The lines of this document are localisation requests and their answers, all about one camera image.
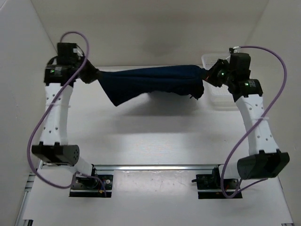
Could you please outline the navy blue shorts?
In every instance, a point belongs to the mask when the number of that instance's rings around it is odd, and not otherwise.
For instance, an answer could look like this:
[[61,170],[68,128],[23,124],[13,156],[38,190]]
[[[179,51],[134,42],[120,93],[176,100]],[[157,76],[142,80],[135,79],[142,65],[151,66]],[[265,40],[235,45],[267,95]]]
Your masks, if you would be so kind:
[[98,72],[98,81],[109,100],[119,106],[141,94],[174,93],[199,99],[204,94],[207,70],[197,65],[175,65],[117,72]]

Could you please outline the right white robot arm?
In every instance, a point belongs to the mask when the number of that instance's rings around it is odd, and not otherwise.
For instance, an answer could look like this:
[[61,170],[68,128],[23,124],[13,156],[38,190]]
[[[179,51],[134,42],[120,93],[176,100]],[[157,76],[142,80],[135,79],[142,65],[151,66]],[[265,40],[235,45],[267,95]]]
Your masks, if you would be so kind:
[[281,152],[273,138],[263,106],[261,84],[250,77],[250,62],[249,54],[232,53],[229,59],[218,59],[205,77],[205,81],[215,87],[228,87],[246,129],[239,143],[247,139],[249,146],[248,156],[236,162],[227,158],[220,172],[211,176],[216,188],[224,187],[229,178],[275,178],[290,161],[289,154]]

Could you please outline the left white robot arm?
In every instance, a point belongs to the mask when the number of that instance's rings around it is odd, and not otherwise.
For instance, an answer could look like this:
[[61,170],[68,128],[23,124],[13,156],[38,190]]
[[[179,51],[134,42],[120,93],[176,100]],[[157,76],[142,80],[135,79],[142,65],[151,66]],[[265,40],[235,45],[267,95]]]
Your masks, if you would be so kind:
[[59,42],[57,56],[52,58],[44,75],[46,92],[46,117],[43,122],[43,131],[39,144],[32,146],[32,154],[45,163],[62,166],[72,173],[84,175],[82,183],[87,188],[98,185],[99,177],[94,174],[94,167],[85,161],[79,153],[78,145],[70,145],[67,138],[67,118],[69,102],[76,78],[95,75],[97,69],[86,62],[83,69],[84,55],[78,52],[75,43]]

